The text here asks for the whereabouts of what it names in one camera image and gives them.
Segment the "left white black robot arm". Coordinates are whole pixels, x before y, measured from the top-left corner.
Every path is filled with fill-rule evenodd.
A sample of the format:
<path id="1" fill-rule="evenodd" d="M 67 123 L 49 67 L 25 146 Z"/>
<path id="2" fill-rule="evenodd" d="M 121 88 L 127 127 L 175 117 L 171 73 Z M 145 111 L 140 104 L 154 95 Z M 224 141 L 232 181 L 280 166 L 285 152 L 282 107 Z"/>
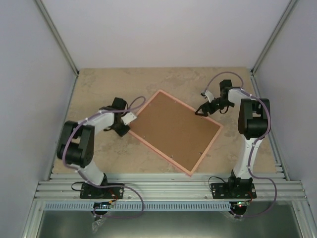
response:
<path id="1" fill-rule="evenodd" d="M 80 121 L 64 123 L 57 147 L 57 157 L 65 167 L 79 173 L 97 198 L 108 194 L 108 181 L 94 162 L 95 137 L 99 132 L 114 130 L 123 137 L 137 116 L 127 102 L 116 97 L 110 106 L 101 107 L 94 115 Z"/>

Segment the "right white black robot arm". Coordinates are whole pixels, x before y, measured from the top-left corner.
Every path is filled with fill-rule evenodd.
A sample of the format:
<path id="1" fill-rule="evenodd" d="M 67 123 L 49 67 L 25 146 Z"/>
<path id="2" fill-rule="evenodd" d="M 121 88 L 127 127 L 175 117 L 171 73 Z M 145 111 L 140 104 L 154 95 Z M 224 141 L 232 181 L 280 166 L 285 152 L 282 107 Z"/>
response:
<path id="1" fill-rule="evenodd" d="M 214 199 L 219 198 L 255 198 L 253 184 L 253 167 L 256 154 L 265 135 L 270 131 L 269 99 L 258 99 L 247 93 L 243 88 L 232 86 L 229 79 L 219 83 L 220 96 L 205 89 L 201 96 L 208 101 L 200 105 L 195 115 L 207 117 L 215 112 L 226 111 L 229 107 L 239 107 L 238 132 L 243 143 L 238 161 L 231 171 L 227 182 L 211 183 L 210 188 Z"/>

